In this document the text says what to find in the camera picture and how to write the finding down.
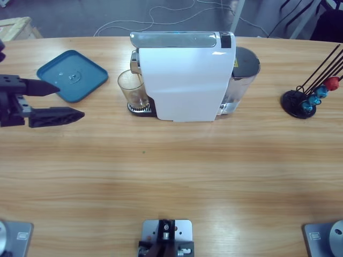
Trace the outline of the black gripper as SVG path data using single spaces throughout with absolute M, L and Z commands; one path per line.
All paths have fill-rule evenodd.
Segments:
M 1 74 L 1 127 L 25 125 L 28 116 L 31 128 L 67 125 L 82 119 L 85 113 L 70 107 L 33 109 L 31 112 L 23 97 L 46 96 L 59 91 L 58 87 L 43 80 Z

